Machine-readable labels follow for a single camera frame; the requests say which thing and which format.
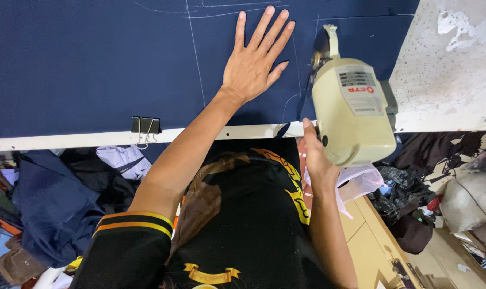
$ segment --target clear plastic bag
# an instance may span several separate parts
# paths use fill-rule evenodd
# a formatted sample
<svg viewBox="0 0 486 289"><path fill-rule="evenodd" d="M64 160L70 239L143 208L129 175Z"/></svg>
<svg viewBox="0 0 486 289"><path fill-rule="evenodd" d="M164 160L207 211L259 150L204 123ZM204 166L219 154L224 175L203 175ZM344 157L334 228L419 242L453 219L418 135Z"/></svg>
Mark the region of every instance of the clear plastic bag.
<svg viewBox="0 0 486 289"><path fill-rule="evenodd" d="M305 168L304 180L307 182L307 184L309 184L309 186L311 185L311 179L309 177L307 167ZM350 194L345 194L343 200L339 196L337 187L350 180L353 181L355 184L354 188L356 187L356 189ZM362 167L342 168L335 188L337 208L341 213L353 220L353 217L345 208L345 203L349 202L350 200L355 200L356 198L370 192L374 192L381 186L387 185L384 184L384 179L382 178L381 174L371 163L368 163Z"/></svg>

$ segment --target sleeve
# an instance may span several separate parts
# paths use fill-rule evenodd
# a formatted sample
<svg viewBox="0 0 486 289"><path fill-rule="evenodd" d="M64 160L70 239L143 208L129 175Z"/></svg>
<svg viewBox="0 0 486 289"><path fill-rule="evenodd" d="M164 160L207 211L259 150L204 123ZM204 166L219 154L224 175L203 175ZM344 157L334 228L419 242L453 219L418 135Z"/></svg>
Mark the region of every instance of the sleeve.
<svg viewBox="0 0 486 289"><path fill-rule="evenodd" d="M100 220L71 289L157 288L170 254L172 222L127 212Z"/></svg>

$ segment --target wooden cabinet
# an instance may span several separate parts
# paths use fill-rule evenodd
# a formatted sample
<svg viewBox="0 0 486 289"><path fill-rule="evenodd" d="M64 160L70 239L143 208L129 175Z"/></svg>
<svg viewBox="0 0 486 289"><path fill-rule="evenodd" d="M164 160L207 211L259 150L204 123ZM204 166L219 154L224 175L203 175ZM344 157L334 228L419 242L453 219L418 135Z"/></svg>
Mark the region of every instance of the wooden cabinet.
<svg viewBox="0 0 486 289"><path fill-rule="evenodd" d="M378 282L386 289L412 287L422 289L409 271L408 259L394 240L373 205L366 196L345 204L353 216L341 214L343 231L352 256L360 289L376 289ZM393 271L393 262L403 267L412 285L403 282Z"/></svg>

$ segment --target electric cloth cutter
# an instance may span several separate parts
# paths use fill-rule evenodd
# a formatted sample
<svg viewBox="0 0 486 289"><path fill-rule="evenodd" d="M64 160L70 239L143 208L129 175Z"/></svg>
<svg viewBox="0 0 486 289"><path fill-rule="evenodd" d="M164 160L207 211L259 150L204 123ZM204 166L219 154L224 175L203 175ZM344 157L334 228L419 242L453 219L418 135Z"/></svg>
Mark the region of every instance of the electric cloth cutter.
<svg viewBox="0 0 486 289"><path fill-rule="evenodd" d="M381 84L371 66L339 56L336 26L323 28L309 85L325 155L342 167L379 161L396 148Z"/></svg>

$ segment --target right hand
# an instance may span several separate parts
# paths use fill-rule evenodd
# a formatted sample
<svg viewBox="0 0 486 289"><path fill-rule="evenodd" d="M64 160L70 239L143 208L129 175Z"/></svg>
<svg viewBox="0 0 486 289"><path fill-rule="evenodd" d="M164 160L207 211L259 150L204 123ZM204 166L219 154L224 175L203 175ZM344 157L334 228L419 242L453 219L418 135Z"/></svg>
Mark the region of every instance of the right hand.
<svg viewBox="0 0 486 289"><path fill-rule="evenodd" d="M304 139L307 153L305 162L311 178L311 184L315 186L329 186L334 189L341 168L331 163L325 156L324 147L318 140L316 129L308 118L304 118Z"/></svg>
<svg viewBox="0 0 486 289"><path fill-rule="evenodd" d="M284 31L275 39L289 17L289 11L282 10L277 20L265 35L266 27L275 13L275 7L268 6L255 29L247 47L244 46L246 13L239 13L236 25L236 43L223 73L220 91L227 92L243 105L266 91L282 74L288 61L282 62L270 72L273 63L282 52L293 33L295 22L290 21Z"/></svg>

